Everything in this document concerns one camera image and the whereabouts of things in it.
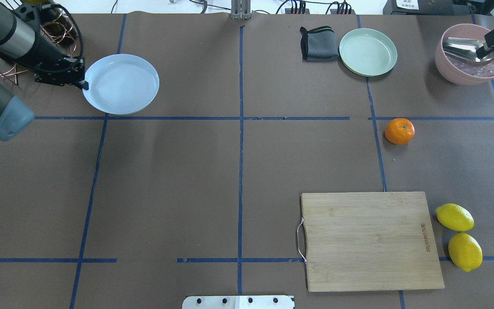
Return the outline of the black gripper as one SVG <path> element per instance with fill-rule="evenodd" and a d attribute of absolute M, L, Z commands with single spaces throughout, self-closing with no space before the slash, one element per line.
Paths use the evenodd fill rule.
<path fill-rule="evenodd" d="M 35 82 L 55 86 L 73 85 L 84 91 L 90 89 L 85 81 L 84 54 L 71 58 L 63 55 L 56 61 L 45 55 L 36 55 L 34 59 L 39 63 L 33 69 Z"/>

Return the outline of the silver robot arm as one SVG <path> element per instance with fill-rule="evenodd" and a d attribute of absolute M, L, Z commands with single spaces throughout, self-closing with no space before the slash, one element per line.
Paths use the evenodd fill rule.
<path fill-rule="evenodd" d="M 14 138 L 35 118 L 3 85 L 3 80 L 17 85 L 24 73 L 33 74 L 37 83 L 90 88 L 80 29 L 53 0 L 20 0 L 16 7 L 0 2 L 0 141 Z"/>

